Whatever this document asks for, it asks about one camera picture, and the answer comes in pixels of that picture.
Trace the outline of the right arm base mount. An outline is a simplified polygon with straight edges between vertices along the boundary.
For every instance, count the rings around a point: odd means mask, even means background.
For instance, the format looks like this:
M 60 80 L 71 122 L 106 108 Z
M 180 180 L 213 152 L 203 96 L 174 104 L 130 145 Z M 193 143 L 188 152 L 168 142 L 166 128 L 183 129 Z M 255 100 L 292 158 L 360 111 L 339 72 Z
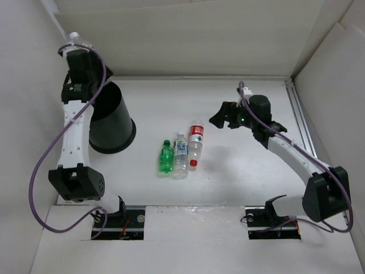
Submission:
M 285 196 L 271 198 L 264 205 L 245 206 L 240 222 L 247 225 L 249 240 L 301 239 L 297 221 L 289 216 L 278 216 L 274 209 L 273 202 Z

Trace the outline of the green plastic soda bottle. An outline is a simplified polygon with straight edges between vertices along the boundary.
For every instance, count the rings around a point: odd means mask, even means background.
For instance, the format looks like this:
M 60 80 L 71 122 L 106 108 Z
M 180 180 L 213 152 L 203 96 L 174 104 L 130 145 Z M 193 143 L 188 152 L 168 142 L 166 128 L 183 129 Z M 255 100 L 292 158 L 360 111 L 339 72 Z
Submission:
M 169 140 L 164 140 L 160 157 L 159 157 L 159 171 L 168 174 L 173 170 L 173 148 Z

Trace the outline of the clear bottle blue green label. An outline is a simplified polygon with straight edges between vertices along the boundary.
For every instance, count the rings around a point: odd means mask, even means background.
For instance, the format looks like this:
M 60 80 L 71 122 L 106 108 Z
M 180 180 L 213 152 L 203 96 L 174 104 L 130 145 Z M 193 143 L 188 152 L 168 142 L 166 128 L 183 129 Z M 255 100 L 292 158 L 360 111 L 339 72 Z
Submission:
M 173 177 L 175 179 L 186 178 L 188 166 L 188 141 L 182 132 L 178 132 L 173 144 Z

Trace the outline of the black plastic bin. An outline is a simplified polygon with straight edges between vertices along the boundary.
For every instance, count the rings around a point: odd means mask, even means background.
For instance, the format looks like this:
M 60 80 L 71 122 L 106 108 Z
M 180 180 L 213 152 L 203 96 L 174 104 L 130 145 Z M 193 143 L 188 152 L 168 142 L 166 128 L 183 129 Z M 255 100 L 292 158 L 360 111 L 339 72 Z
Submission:
M 89 143 L 102 154 L 116 154 L 132 144 L 136 125 L 130 117 L 121 89 L 107 83 L 94 102 Z

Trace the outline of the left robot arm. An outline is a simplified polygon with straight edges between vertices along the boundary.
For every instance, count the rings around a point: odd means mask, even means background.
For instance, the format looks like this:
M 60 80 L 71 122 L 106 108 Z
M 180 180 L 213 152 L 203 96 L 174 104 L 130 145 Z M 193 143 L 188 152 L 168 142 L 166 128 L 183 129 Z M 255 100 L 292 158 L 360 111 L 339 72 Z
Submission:
M 121 226 L 127 221 L 124 202 L 106 191 L 104 176 L 92 168 L 89 157 L 92 116 L 107 79 L 106 66 L 81 45 L 65 47 L 61 55 L 69 68 L 61 93 L 64 132 L 57 167 L 48 172 L 48 179 L 63 200 L 92 202 L 107 211 L 114 226 Z

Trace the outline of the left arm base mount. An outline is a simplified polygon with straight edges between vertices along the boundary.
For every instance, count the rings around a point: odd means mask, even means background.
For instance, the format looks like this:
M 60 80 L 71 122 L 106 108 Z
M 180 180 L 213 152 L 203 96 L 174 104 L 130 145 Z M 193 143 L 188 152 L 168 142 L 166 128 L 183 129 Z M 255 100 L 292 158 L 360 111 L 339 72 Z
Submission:
M 104 215 L 100 221 L 94 221 L 91 232 L 92 240 L 143 240 L 145 224 L 145 208 L 127 208 L 126 216 L 108 215 L 105 228 L 101 230 Z

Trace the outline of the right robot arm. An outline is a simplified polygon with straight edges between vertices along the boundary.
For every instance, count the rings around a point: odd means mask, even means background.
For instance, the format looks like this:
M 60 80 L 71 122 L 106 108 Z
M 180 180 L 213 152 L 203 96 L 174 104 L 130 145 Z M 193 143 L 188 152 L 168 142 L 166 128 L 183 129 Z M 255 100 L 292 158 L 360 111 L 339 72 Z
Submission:
M 227 123 L 231 129 L 246 127 L 267 150 L 281 158 L 303 181 L 302 195 L 274 198 L 273 205 L 263 212 L 265 221 L 276 225 L 284 216 L 307 216 L 314 222 L 324 221 L 348 212 L 353 222 L 348 173 L 342 167 L 332 167 L 296 145 L 285 136 L 287 129 L 272 119 L 271 104 L 264 95 L 253 95 L 240 102 L 223 102 L 218 113 L 209 119 L 217 128 Z

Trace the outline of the clear bottle red label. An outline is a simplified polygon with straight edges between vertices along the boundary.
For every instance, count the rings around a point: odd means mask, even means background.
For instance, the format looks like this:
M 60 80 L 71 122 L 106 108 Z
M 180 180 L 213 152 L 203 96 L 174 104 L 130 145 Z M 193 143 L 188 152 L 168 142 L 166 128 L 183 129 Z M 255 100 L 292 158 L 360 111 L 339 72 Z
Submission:
M 189 129 L 188 138 L 188 158 L 189 167 L 193 170 L 198 166 L 201 158 L 204 137 L 204 122 L 202 120 L 193 120 Z

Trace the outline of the clear bottle blue orange label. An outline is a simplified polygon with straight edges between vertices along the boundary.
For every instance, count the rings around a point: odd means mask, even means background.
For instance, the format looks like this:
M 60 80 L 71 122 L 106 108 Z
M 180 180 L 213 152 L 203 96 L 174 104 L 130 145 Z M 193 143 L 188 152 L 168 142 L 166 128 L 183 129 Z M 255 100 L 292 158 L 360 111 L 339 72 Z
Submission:
M 74 32 L 71 32 L 69 35 L 68 35 L 69 39 L 70 39 L 70 42 L 73 42 L 75 44 L 80 44 L 80 45 L 83 45 L 83 46 L 86 46 L 88 48 L 93 48 L 94 46 L 91 44 L 91 42 L 89 42 L 88 40 L 84 39 L 83 37 L 81 37 L 81 35 L 74 31 Z

